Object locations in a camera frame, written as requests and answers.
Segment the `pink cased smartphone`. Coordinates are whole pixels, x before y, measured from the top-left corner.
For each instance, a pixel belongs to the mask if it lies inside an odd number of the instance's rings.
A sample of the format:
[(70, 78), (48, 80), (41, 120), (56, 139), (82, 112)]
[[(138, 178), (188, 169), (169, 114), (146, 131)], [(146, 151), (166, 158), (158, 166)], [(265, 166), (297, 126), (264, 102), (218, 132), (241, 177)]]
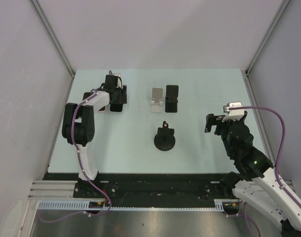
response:
[(92, 95), (92, 92), (85, 92), (83, 94), (83, 100), (86, 100), (87, 98), (89, 98)]
[(104, 113), (106, 112), (106, 106), (102, 107), (101, 109), (98, 110), (99, 113)]

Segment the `black folding phone stand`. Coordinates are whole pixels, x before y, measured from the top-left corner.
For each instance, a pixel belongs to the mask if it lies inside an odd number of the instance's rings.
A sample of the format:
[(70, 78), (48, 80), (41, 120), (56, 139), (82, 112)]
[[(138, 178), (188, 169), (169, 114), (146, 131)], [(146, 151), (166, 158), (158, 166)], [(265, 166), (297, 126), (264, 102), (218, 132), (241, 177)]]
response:
[(165, 112), (177, 113), (178, 85), (166, 85)]

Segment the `black round base phone stand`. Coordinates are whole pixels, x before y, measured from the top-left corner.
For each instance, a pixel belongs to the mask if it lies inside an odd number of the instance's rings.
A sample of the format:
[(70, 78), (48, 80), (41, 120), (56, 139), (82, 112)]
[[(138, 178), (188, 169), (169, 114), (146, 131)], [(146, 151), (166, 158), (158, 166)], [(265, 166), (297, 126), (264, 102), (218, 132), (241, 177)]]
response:
[(163, 121), (162, 127), (158, 127), (157, 134), (154, 137), (154, 145), (160, 151), (170, 151), (175, 146), (175, 130), (170, 128), (166, 121)]

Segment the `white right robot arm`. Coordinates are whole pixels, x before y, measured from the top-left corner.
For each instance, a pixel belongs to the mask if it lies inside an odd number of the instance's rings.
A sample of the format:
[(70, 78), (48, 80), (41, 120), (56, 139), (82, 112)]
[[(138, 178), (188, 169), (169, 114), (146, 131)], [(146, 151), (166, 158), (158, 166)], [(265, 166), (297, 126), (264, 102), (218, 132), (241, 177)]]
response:
[(216, 127), (228, 157), (238, 173), (230, 172), (221, 181), (220, 193), (235, 196), (259, 211), (280, 230), (283, 237), (301, 237), (301, 199), (280, 175), (273, 163), (253, 146), (254, 137), (245, 125), (246, 115), (232, 120), (208, 114), (205, 132)]

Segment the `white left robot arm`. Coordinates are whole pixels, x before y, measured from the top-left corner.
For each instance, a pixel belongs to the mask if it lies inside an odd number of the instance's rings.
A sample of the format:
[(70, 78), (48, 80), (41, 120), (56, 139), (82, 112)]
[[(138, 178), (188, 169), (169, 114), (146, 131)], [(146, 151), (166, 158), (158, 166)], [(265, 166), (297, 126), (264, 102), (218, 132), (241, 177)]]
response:
[(101, 185), (94, 181), (98, 169), (87, 148), (95, 135), (94, 114), (106, 109), (107, 106), (112, 112), (121, 112), (126, 103), (127, 86), (123, 84), (121, 74), (113, 74), (110, 71), (100, 87), (83, 94), (80, 103), (65, 105), (62, 136), (76, 148), (79, 178), (89, 180), (84, 186), (84, 192), (92, 198), (101, 193)]

